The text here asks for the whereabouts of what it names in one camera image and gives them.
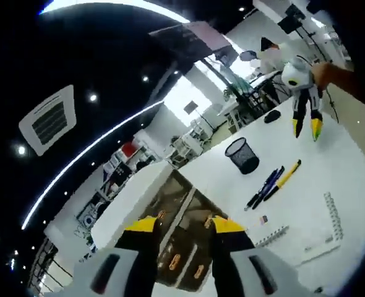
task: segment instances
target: black computer mouse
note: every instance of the black computer mouse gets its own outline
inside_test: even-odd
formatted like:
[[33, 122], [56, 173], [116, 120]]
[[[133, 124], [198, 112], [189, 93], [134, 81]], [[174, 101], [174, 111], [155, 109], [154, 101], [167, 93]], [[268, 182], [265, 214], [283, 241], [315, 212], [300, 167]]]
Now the black computer mouse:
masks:
[[272, 110], [265, 116], [264, 122], [266, 124], [276, 121], [281, 116], [281, 113], [278, 110]]

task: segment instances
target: black ceiling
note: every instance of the black ceiling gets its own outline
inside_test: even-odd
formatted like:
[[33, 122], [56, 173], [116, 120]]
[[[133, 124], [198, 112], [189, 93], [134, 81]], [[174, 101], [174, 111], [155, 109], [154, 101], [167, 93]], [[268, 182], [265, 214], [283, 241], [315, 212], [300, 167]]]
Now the black ceiling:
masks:
[[[189, 20], [206, 20], [221, 33], [242, 21], [251, 1], [152, 0]], [[103, 140], [81, 158], [45, 197], [25, 231], [20, 226], [49, 182], [102, 133], [141, 110], [173, 62], [148, 32], [176, 24], [140, 8], [115, 4], [81, 4], [40, 15], [45, 1], [2, 3], [0, 7], [0, 235], [6, 255], [20, 251], [21, 262], [33, 260], [43, 238], [43, 220], [51, 220], [68, 196], [118, 148], [148, 124], [154, 112], [140, 117]], [[191, 65], [179, 65], [184, 73]], [[149, 82], [142, 82], [147, 75]], [[178, 79], [172, 75], [159, 98]], [[18, 123], [37, 104], [74, 85], [77, 124], [45, 154], [29, 150], [18, 158], [14, 145], [25, 144]], [[90, 103], [91, 93], [98, 95]]]

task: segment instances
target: pen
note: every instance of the pen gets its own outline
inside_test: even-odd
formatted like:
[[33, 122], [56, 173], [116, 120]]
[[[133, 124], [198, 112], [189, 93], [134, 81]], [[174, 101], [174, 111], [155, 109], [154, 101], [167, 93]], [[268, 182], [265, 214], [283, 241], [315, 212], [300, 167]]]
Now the pen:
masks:
[[254, 205], [252, 206], [252, 209], [256, 209], [258, 205], [263, 201], [265, 196], [269, 193], [275, 182], [279, 179], [281, 174], [284, 172], [284, 166], [280, 168], [280, 170], [277, 172], [275, 177], [271, 180], [270, 183], [268, 183], [267, 187], [264, 189], [264, 191], [260, 194], [259, 198], [255, 201]]
[[246, 204], [246, 207], [244, 208], [245, 211], [247, 211], [247, 209], [249, 209], [249, 207], [253, 205], [253, 203], [258, 199], [260, 193], [267, 187], [268, 183], [272, 181], [272, 179], [276, 176], [276, 174], [277, 174], [277, 169], [272, 171], [270, 176], [268, 176], [268, 178], [265, 180], [262, 188], [254, 196], [252, 196], [251, 200]]
[[301, 160], [298, 160], [298, 162], [295, 163], [295, 165], [292, 167], [292, 169], [284, 175], [284, 177], [276, 183], [276, 186], [270, 191], [270, 193], [264, 198], [264, 201], [271, 198], [274, 193], [276, 193], [283, 185], [287, 182], [287, 180], [293, 175], [293, 173], [298, 169], [298, 167], [301, 165]]

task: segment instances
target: ceiling air vent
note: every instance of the ceiling air vent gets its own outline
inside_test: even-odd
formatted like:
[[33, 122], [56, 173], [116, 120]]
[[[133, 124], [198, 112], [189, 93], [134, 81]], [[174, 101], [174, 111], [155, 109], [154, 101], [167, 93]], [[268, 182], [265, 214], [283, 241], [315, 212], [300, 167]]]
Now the ceiling air vent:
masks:
[[42, 156], [77, 122], [72, 85], [62, 88], [31, 110], [19, 129], [38, 156]]

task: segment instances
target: mesh pen holder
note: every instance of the mesh pen holder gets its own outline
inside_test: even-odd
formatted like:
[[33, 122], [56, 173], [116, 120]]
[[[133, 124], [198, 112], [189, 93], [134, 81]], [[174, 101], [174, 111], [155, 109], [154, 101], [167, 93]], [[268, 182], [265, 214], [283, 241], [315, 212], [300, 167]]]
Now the mesh pen holder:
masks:
[[253, 172], [259, 164], [259, 159], [242, 137], [232, 142], [225, 150], [225, 155], [239, 168], [242, 174]]

